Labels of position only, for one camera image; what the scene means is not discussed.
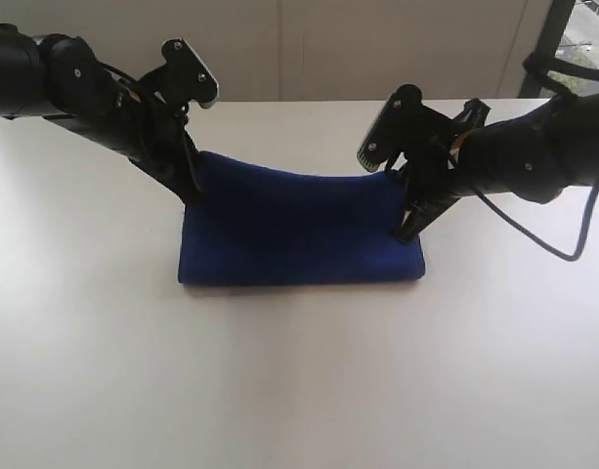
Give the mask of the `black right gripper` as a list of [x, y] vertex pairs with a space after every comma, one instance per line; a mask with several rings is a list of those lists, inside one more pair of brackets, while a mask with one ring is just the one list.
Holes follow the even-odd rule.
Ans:
[[398, 142], [406, 160], [400, 170], [406, 202], [395, 238], [410, 243], [458, 202], [459, 197], [449, 188], [453, 177], [449, 166], [452, 144], [468, 131], [483, 126], [490, 108], [474, 98], [454, 117], [422, 103], [407, 104], [404, 111], [405, 125]]

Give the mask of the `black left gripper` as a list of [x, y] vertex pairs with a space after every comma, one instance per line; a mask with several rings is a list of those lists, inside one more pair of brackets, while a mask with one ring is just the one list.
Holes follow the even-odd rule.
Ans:
[[198, 204], [199, 154], [186, 131], [188, 105], [172, 108], [138, 79], [103, 63], [86, 64], [83, 135], [126, 156], [184, 204]]

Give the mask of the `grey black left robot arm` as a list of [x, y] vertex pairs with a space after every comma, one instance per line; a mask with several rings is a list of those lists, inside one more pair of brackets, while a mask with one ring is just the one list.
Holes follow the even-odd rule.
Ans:
[[0, 24], [0, 116], [41, 117], [126, 157], [186, 204], [201, 198], [200, 161], [186, 126], [191, 103], [214, 105], [219, 85], [183, 38], [141, 78], [101, 62], [80, 37], [30, 37]]

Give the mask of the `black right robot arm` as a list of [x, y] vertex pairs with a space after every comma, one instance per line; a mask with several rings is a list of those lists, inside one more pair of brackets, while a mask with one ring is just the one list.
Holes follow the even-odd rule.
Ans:
[[410, 169], [399, 240], [408, 242], [457, 201], [510, 192], [546, 204], [599, 184], [599, 94], [555, 97], [522, 116], [464, 134], [436, 134]]

